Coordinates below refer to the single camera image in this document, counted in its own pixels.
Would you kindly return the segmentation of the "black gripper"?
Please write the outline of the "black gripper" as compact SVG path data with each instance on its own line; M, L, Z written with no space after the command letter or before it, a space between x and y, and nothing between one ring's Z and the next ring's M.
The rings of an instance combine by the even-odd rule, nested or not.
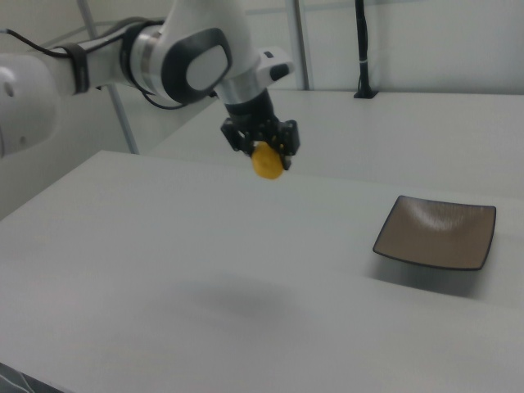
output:
M300 148L298 124L279 121L267 90L243 103L225 104L228 118L220 130L234 151L246 156L253 153L254 142L267 142L277 152L285 171Z

